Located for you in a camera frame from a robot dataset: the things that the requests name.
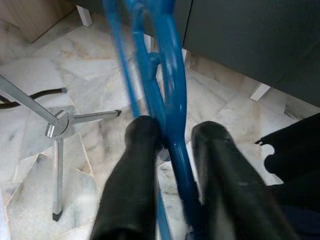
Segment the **tile floor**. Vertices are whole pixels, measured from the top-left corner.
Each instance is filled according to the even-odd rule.
[[[122,110],[118,118],[83,123],[68,133],[59,222],[52,221],[51,213],[53,159],[51,141],[44,136],[47,123],[23,106],[0,110],[1,240],[86,240],[90,235],[105,181],[122,155],[125,129],[133,119],[109,28],[103,17],[94,14],[92,19],[91,27],[82,26],[74,11],[32,44],[17,28],[0,21],[0,74],[27,94],[68,90],[68,94],[39,98],[40,104],[53,113]],[[129,57],[133,51],[128,39]],[[227,127],[266,184],[278,183],[263,165],[272,147],[254,142],[319,108],[275,89],[259,102],[252,101],[255,80],[198,56],[192,55],[190,61],[185,131],[190,157],[192,127],[216,121]],[[139,89],[131,58],[129,64]],[[141,91],[137,96],[142,98]],[[157,171],[172,234],[182,240],[186,225],[171,164],[163,163]]]

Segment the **metal tripod stand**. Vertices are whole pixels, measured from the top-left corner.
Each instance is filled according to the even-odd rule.
[[[42,105],[17,88],[14,84],[0,75],[0,89],[16,99],[22,105],[48,121],[44,135],[52,139],[53,149],[53,209],[52,219],[58,221],[62,215],[62,190],[63,190],[63,158],[64,158],[64,133],[74,124],[86,123],[95,120],[118,117],[120,110],[103,111],[89,114],[70,115],[63,110],[53,115]]]

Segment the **tripod leg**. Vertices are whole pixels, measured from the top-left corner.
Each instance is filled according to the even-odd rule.
[[[59,221],[62,214],[62,178],[64,161],[64,139],[53,140],[53,209],[52,219]]]

